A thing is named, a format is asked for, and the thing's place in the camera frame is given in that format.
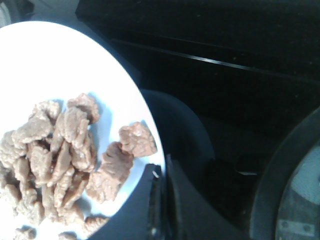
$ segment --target black surface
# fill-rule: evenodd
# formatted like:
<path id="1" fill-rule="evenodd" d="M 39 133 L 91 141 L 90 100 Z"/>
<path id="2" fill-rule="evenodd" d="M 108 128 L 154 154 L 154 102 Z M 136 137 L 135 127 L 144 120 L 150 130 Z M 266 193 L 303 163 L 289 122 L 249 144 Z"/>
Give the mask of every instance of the black surface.
<path id="1" fill-rule="evenodd" d="M 207 165 L 215 153 L 208 133 L 192 110 L 168 94 L 141 90 L 157 126 L 164 154 L 179 160 L 187 177 L 201 192 Z"/>
<path id="2" fill-rule="evenodd" d="M 187 240 L 249 240 L 221 217 L 194 188 L 180 164 L 172 160 L 184 236 Z"/>
<path id="3" fill-rule="evenodd" d="M 161 181 L 155 177 L 153 171 L 157 173 L 159 178 L 162 177 L 160 166 L 146 165 L 142 177 L 131 196 L 107 224 L 89 238 L 90 240 L 160 239 L 159 233 L 149 238 L 151 234 L 149 226 L 150 214 L 159 217 L 159 213 L 156 212 L 159 209 L 155 207 L 154 202 L 151 202 L 152 188 L 155 182 L 161 184 Z"/>
<path id="4" fill-rule="evenodd" d="M 250 220 L 250 236 L 273 240 L 279 204 L 292 173 L 320 139 L 320 108 L 302 121 L 281 144 L 264 171 L 256 192 Z"/>
<path id="5" fill-rule="evenodd" d="M 314 1 L 81 0 L 77 16 L 196 114 L 281 140 L 320 105 Z"/>

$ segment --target cooked meat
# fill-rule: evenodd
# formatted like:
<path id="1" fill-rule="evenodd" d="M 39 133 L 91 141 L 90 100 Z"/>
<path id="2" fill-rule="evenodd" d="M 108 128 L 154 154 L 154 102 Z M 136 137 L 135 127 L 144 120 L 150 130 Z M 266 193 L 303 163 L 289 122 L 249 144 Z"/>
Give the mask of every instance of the cooked meat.
<path id="1" fill-rule="evenodd" d="M 42 146 L 34 146 L 30 154 L 30 168 L 35 176 L 35 185 L 39 188 L 51 178 L 50 167 L 52 153 Z"/>
<path id="2" fill-rule="evenodd" d="M 47 183 L 48 187 L 53 186 L 61 178 L 61 176 L 68 170 L 71 162 L 71 155 L 69 153 L 69 144 L 64 141 L 57 157 L 56 164 L 52 173 L 50 181 Z"/>
<path id="3" fill-rule="evenodd" d="M 32 115 L 29 118 L 32 118 L 34 115 L 36 115 L 38 112 L 44 112 L 47 117 L 52 121 L 54 124 L 58 115 L 61 112 L 60 105 L 56 101 L 42 101 L 37 103 L 32 111 Z"/>
<path id="4" fill-rule="evenodd" d="M 3 135 L 0 141 L 0 162 L 5 168 L 11 168 L 13 163 L 27 153 L 27 146 L 19 144 L 19 148 L 15 146 L 12 139 L 14 131 L 8 131 Z"/>
<path id="5" fill-rule="evenodd" d="M 135 158 L 150 156 L 157 152 L 154 137 L 150 130 L 140 122 L 123 126 L 119 130 L 122 150 L 133 154 Z"/>
<path id="6" fill-rule="evenodd" d="M 75 203 L 69 209 L 60 207 L 58 208 L 59 222 L 64 225 L 69 224 L 84 224 L 84 214 L 80 207 Z"/>
<path id="7" fill-rule="evenodd" d="M 44 215 L 50 221 L 55 222 L 58 219 L 58 212 L 54 206 L 54 187 L 42 186 L 42 205 L 44 207 Z"/>
<path id="8" fill-rule="evenodd" d="M 56 120 L 56 128 L 64 139 L 77 148 L 81 148 L 88 131 L 87 114 L 79 108 L 68 108 Z"/>
<path id="9" fill-rule="evenodd" d="M 17 228 L 13 240 L 33 240 L 36 238 L 36 230 L 32 227 Z"/>
<path id="10" fill-rule="evenodd" d="M 74 233 L 62 232 L 58 235 L 59 240 L 77 240 L 77 236 Z"/>
<path id="11" fill-rule="evenodd" d="M 13 163 L 13 169 L 14 169 L 14 176 L 15 178 L 20 182 L 27 181 L 30 168 L 29 168 L 29 161 L 24 158 L 20 157 Z"/>
<path id="12" fill-rule="evenodd" d="M 24 215 L 33 225 L 39 225 L 45 215 L 43 205 L 37 201 L 37 191 L 33 188 L 21 191 L 21 200 L 16 207 L 16 211 Z"/>
<path id="13" fill-rule="evenodd" d="M 68 108 L 77 107 L 83 112 L 86 112 L 87 119 L 90 124 L 97 122 L 100 118 L 98 105 L 93 97 L 81 93 L 78 97 L 70 99 L 67 103 Z"/>
<path id="14" fill-rule="evenodd" d="M 5 186 L 7 184 L 11 184 L 10 178 L 11 170 L 9 168 L 5 168 L 3 164 L 0 162 L 0 197 L 5 191 Z"/>
<path id="15" fill-rule="evenodd" d="M 50 149 L 50 145 L 52 144 L 52 136 L 49 135 L 46 138 L 44 138 L 43 143 L 49 146 Z"/>
<path id="16" fill-rule="evenodd" d="M 89 174 L 84 172 L 77 172 L 72 179 L 72 184 L 69 187 L 66 195 L 63 199 L 62 207 L 65 209 L 70 209 L 74 202 L 77 201 L 84 190 L 89 181 Z"/>
<path id="17" fill-rule="evenodd" d="M 19 201 L 21 199 L 19 190 L 16 188 L 16 186 L 14 186 L 12 184 L 5 185 L 4 197 L 5 197 L 6 201 L 8 201 L 11 204 L 11 206 L 14 210 L 18 206 Z"/>
<path id="18" fill-rule="evenodd" d="M 28 151 L 26 152 L 25 156 L 27 159 L 30 159 L 33 148 L 35 146 L 41 146 L 41 145 L 40 145 L 39 141 L 32 141 L 32 142 L 28 143 L 26 146 L 27 146 Z"/>
<path id="19" fill-rule="evenodd" d="M 87 217 L 83 225 L 84 234 L 86 234 L 87 237 L 90 237 L 92 234 L 98 231 L 103 225 L 105 225 L 108 222 L 108 220 L 109 218 L 107 217 Z"/>
<path id="20" fill-rule="evenodd" d="M 72 184 L 72 177 L 75 173 L 75 169 L 73 166 L 69 166 L 68 170 L 63 174 L 61 179 L 56 183 L 56 187 L 54 189 L 54 206 L 56 208 L 60 208 L 63 202 L 63 199 L 66 195 L 68 188 Z"/>
<path id="21" fill-rule="evenodd" d="M 64 142 L 64 137 L 61 135 L 59 129 L 55 127 L 55 130 L 52 135 L 52 141 L 50 144 L 50 151 L 52 152 L 53 155 L 56 155 L 59 152 L 63 142 Z"/>
<path id="22" fill-rule="evenodd" d="M 119 142 L 111 143 L 102 154 L 98 171 L 90 174 L 86 193 L 98 203 L 114 201 L 119 189 L 127 180 L 133 166 L 133 156 L 121 151 Z"/>
<path id="23" fill-rule="evenodd" d="M 12 133 L 12 140 L 16 143 L 28 144 L 47 137 L 52 130 L 50 119 L 43 111 L 38 111 L 27 123 Z"/>
<path id="24" fill-rule="evenodd" d="M 88 131 L 80 149 L 71 148 L 72 165 L 83 172 L 91 172 L 97 161 L 97 154 L 92 134 Z"/>

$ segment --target white plate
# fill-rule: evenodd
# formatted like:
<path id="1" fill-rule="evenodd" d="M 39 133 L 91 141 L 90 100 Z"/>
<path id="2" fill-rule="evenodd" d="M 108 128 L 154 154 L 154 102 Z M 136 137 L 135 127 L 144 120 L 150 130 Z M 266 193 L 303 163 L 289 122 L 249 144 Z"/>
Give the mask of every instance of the white plate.
<path id="1" fill-rule="evenodd" d="M 128 180 L 115 201 L 96 204 L 85 214 L 114 215 L 136 187 L 145 164 L 165 168 L 164 154 L 152 115 L 137 86 L 118 61 L 102 46 L 69 27 L 50 22 L 29 21 L 0 29 L 0 136 L 28 120 L 35 103 L 48 99 L 66 100 L 80 93 L 91 94 L 100 106 L 100 120 L 92 126 L 98 157 L 109 143 L 119 140 L 124 125 L 143 121 L 154 136 L 158 152 L 134 160 Z M 5 203 L 0 203 L 0 240 L 12 239 L 23 217 L 14 220 Z M 44 221 L 36 239 L 57 239 L 72 231 Z"/>

